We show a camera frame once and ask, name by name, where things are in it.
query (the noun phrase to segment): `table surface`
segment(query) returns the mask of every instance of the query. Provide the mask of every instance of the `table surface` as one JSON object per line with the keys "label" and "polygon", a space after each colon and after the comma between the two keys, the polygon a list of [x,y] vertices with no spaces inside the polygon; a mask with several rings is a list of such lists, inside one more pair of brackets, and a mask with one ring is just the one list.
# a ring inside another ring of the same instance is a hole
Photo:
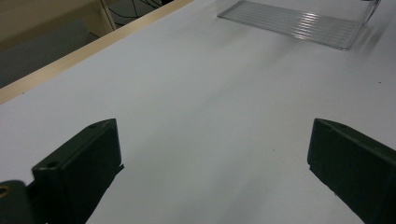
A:
{"label": "table surface", "polygon": [[362,223],[306,156],[314,118],[396,148],[395,10],[382,1],[340,51],[194,1],[0,105],[0,179],[29,183],[51,151],[115,118],[125,169],[88,223]]}

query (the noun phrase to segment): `clear plastic container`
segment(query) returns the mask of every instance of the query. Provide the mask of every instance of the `clear plastic container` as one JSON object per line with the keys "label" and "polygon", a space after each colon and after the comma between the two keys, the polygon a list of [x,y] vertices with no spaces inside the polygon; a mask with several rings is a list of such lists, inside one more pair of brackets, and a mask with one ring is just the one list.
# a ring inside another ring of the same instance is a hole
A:
{"label": "clear plastic container", "polygon": [[349,49],[380,0],[217,0],[219,17]]}

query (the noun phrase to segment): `wooden table edge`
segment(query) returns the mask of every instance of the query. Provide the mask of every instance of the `wooden table edge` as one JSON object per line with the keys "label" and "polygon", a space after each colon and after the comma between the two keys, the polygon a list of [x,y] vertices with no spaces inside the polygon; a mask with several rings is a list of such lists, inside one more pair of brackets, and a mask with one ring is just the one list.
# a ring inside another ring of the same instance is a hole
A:
{"label": "wooden table edge", "polygon": [[0,89],[0,105],[33,89],[34,87],[44,83],[62,71],[82,62],[94,53],[104,49],[111,44],[119,41],[127,35],[136,32],[147,25],[159,20],[160,18],[186,6],[193,0],[175,0],[163,7],[160,7],[146,16],[128,23],[120,29],[105,35],[92,43],[73,51],[72,53],[62,57],[61,59],[44,66],[32,74],[23,77],[4,88]]}

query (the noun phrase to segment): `screw hole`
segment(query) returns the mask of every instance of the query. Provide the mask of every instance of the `screw hole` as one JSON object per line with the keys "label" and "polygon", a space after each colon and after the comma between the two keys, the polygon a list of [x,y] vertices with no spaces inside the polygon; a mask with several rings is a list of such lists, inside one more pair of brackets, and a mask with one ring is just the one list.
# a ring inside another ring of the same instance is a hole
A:
{"label": "screw hole", "polygon": [[57,166],[58,163],[59,163],[59,162],[57,162],[57,161],[52,161],[52,162],[50,162],[50,163],[47,164],[47,167],[48,167],[48,168],[53,168],[53,167]]}
{"label": "screw hole", "polygon": [[9,186],[0,186],[0,198],[3,198],[4,196],[8,195],[9,192]]}

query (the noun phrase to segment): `floor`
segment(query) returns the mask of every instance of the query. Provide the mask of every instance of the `floor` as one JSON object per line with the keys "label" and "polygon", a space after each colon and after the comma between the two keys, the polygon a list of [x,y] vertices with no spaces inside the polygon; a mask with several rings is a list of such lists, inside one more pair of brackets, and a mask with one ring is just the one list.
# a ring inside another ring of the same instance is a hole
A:
{"label": "floor", "polygon": [[[137,16],[143,16],[160,5],[159,0],[120,0],[110,8],[121,16],[135,17],[136,12]],[[121,16],[113,13],[114,22],[119,27],[135,20],[135,18]],[[0,51],[0,88],[31,74],[97,38],[88,32],[81,20],[78,20],[12,49]]]}

